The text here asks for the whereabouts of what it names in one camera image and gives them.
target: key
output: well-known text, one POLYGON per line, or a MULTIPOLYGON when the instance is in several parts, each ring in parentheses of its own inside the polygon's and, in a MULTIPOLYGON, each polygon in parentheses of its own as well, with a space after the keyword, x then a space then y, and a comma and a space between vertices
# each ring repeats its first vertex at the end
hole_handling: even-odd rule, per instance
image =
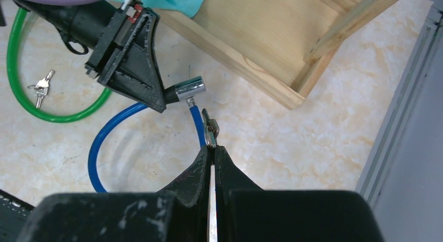
POLYGON ((47 76, 37 82, 36 85, 30 85, 28 88, 32 88, 36 91, 37 101, 36 108, 39 109, 41 107, 43 98, 48 94, 49 90, 49 80, 54 75, 55 70, 49 71, 47 76))
POLYGON ((51 79, 52 75, 54 75, 55 70, 49 71, 46 77, 38 81, 36 85, 36 89, 38 88, 49 88, 49 80, 51 79))
POLYGON ((37 102, 36 108, 40 109, 43 98, 48 94, 48 88, 39 88, 36 89, 37 102))

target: green cable lock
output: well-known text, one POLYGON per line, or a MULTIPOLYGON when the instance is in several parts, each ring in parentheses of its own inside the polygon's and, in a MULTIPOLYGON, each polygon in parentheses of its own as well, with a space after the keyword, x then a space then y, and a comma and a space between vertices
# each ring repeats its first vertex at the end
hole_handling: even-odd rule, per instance
POLYGON ((13 94, 17 101, 26 111, 28 111, 34 117, 53 123, 69 123, 78 121, 96 112, 108 100, 109 96, 112 93, 111 90, 105 88, 100 97, 91 106, 89 106, 85 110, 82 110, 81 112, 69 116, 55 116, 40 109, 37 109, 35 105, 25 95, 20 84, 20 79, 18 77, 17 59, 21 40, 21 30, 25 22, 27 13, 28 12, 25 9, 20 8, 18 10, 14 20, 14 24, 12 26, 11 35, 9 37, 8 50, 6 55, 6 66, 9 85, 11 86, 11 90, 13 91, 13 94))

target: wooden board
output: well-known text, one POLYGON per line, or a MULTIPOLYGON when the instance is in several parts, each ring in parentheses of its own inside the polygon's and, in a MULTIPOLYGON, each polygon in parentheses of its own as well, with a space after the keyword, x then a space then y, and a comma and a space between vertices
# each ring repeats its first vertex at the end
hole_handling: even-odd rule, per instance
POLYGON ((293 109, 335 52, 316 66, 304 62, 305 54, 357 2, 328 1, 205 0, 192 20, 176 11, 159 13, 178 33, 293 109))
POLYGON ((315 43, 309 52, 306 52, 307 54, 304 60, 307 63, 315 62, 397 1, 398 0, 362 0, 362 2, 354 6, 349 13, 346 13, 340 21, 334 24, 334 26, 315 43))

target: beige tile floor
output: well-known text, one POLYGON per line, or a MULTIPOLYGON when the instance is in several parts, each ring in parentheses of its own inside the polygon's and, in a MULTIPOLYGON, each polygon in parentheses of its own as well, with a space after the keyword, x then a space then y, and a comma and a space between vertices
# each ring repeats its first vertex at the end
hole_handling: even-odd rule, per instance
MULTIPOLYGON (((401 0, 344 42, 305 103, 292 111, 160 24, 156 54, 167 86, 203 76, 208 92, 196 97, 220 125, 219 143, 236 165, 265 189, 349 189, 356 186, 378 129, 431 3, 401 0)), ((91 192, 87 154, 101 127, 133 101, 117 94, 93 116, 70 124, 40 121, 17 103, 5 55, 16 6, 2 1, 8 27, 0 29, 0 188, 36 205, 55 192, 91 192)), ((35 16, 26 24, 20 59, 22 85, 55 69, 42 109, 69 114, 102 91, 85 75, 57 32, 35 16)), ((163 114, 146 110, 104 142, 99 175, 109 191, 156 191, 198 152, 185 103, 163 114)), ((212 195, 211 238, 216 236, 212 195)))

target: wooden frame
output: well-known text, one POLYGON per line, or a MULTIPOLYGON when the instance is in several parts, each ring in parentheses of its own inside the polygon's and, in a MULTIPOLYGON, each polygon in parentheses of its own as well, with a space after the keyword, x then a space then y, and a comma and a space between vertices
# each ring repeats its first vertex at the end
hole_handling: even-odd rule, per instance
POLYGON ((398 0, 205 0, 193 19, 161 20, 289 109, 341 43, 398 0))

